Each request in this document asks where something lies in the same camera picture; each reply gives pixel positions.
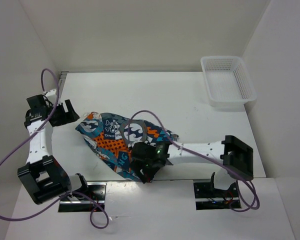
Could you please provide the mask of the colourful patterned shorts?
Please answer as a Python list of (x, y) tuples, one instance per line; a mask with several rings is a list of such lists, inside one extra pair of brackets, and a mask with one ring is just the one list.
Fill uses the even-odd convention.
[(149, 183), (155, 172), (142, 176), (136, 173), (133, 165), (132, 147), (138, 142), (156, 147), (169, 136), (178, 141), (179, 136), (144, 119), (130, 120), (127, 117), (109, 112), (91, 112), (75, 128), (92, 152), (110, 169), (125, 179)]

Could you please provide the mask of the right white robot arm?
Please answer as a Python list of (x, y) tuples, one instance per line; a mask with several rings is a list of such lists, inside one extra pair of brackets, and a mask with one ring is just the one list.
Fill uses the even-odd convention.
[(237, 137), (208, 143), (171, 143), (161, 141), (155, 146), (137, 142), (131, 150), (130, 168), (143, 183), (153, 180), (163, 167), (179, 164), (214, 164), (220, 170), (210, 178), (209, 191), (220, 197), (235, 181), (254, 179), (253, 149)]

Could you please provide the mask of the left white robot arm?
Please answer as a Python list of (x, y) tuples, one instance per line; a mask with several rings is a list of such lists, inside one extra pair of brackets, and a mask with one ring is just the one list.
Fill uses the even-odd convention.
[(53, 128), (79, 119), (71, 101), (60, 102), (56, 90), (51, 90), (27, 98), (27, 103), (24, 126), (31, 140), (26, 164), (17, 170), (22, 185), (37, 205), (69, 193), (86, 199), (90, 187), (84, 176), (68, 175), (53, 156)]

